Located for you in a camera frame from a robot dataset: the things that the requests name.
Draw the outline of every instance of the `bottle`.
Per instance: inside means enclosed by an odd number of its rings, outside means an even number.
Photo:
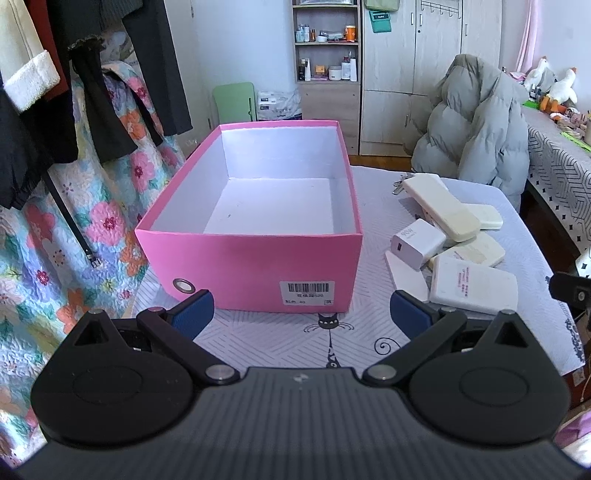
[[[297,79],[299,82],[303,82],[306,79],[306,61],[304,59],[301,60],[297,67]]]
[[[350,80],[351,79],[351,64],[349,63],[349,57],[345,57],[340,64],[341,67],[341,79],[342,80]]]
[[[304,80],[306,82],[309,82],[309,81],[311,81],[311,79],[312,79],[312,69],[310,68],[310,59],[307,59],[307,62],[306,62],[306,73],[305,73]]]
[[[349,62],[351,82],[357,82],[357,59],[352,58]]]

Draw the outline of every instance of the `plastic bag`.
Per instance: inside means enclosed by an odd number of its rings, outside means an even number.
[[[258,92],[257,120],[301,120],[301,97],[293,92]]]

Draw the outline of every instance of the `white charger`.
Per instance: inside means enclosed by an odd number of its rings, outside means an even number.
[[[419,218],[392,237],[392,253],[409,267],[421,267],[442,249],[445,233]]]
[[[503,270],[438,255],[429,300],[491,315],[517,311],[517,278]]]

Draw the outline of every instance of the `wardrobe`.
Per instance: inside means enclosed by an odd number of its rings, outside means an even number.
[[[499,65],[502,0],[401,0],[392,31],[363,9],[362,155],[406,155],[404,128],[460,53]]]

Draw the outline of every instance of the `barcode label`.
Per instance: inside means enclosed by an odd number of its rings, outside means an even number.
[[[333,281],[280,281],[283,305],[331,306],[335,303]]]

